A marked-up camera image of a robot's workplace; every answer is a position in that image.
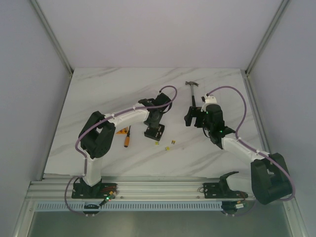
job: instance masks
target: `gray floor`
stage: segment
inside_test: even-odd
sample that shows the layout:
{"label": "gray floor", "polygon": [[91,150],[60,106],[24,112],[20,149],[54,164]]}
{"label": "gray floor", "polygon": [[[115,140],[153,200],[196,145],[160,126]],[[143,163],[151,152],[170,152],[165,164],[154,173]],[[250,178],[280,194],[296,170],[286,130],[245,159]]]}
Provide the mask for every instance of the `gray floor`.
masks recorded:
{"label": "gray floor", "polygon": [[257,205],[249,215],[215,211],[106,212],[85,218],[36,213],[29,237],[291,237],[282,203]]}

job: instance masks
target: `hammer head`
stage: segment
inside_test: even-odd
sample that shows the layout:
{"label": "hammer head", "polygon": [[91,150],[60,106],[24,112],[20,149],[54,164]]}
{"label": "hammer head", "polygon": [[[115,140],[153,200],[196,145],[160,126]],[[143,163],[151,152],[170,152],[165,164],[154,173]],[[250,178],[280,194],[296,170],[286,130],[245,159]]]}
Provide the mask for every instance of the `hammer head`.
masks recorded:
{"label": "hammer head", "polygon": [[196,85],[198,86],[198,84],[194,81],[186,81],[186,85]]}

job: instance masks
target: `metal vent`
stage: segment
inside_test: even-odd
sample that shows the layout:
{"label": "metal vent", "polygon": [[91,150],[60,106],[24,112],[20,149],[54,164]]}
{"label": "metal vent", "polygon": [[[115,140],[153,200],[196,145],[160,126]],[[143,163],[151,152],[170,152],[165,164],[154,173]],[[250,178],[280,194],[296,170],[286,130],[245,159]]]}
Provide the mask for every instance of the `metal vent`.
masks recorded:
{"label": "metal vent", "polygon": [[[71,209],[84,211],[87,204],[99,202],[69,201]],[[113,201],[99,211],[221,211],[221,201]],[[39,201],[37,212],[68,211],[63,201]]]}

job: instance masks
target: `white wall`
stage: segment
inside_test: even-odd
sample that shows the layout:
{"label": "white wall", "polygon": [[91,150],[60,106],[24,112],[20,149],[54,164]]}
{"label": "white wall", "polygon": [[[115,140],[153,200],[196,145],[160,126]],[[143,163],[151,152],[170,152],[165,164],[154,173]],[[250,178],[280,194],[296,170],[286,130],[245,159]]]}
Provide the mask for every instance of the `white wall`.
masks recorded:
{"label": "white wall", "polygon": [[310,236],[316,236],[316,1],[293,0],[251,79],[268,140],[284,155]]}
{"label": "white wall", "polygon": [[69,79],[27,0],[1,0],[0,22],[0,236],[9,237]]}
{"label": "white wall", "polygon": [[39,0],[75,67],[246,69],[281,0]]}

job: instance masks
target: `marble surface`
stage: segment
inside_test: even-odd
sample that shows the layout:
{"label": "marble surface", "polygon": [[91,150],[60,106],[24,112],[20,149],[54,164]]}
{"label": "marble surface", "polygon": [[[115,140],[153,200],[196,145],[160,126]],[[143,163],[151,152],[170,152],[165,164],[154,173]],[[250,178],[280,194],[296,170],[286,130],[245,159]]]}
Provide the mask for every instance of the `marble surface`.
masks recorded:
{"label": "marble surface", "polygon": [[[198,176],[218,177],[247,166],[234,155],[220,150],[203,134],[202,129],[185,127],[183,117],[191,105],[190,86],[195,81],[197,106],[201,96],[222,85],[234,86],[247,101],[246,120],[240,136],[261,148],[258,132],[239,69],[197,68],[76,68],[47,161],[45,173],[79,175],[83,173],[83,156],[75,148],[78,134],[90,115],[99,110],[113,113],[131,107],[143,98],[155,98],[160,88],[173,85],[178,89],[172,109],[162,117],[165,132],[159,145],[144,136],[147,128],[139,123],[131,127],[130,144],[123,146],[125,135],[115,135],[110,151],[103,160],[106,176]],[[171,88],[164,90],[170,98]],[[226,125],[235,129],[243,115],[243,104],[232,90],[214,93],[222,107]]]}

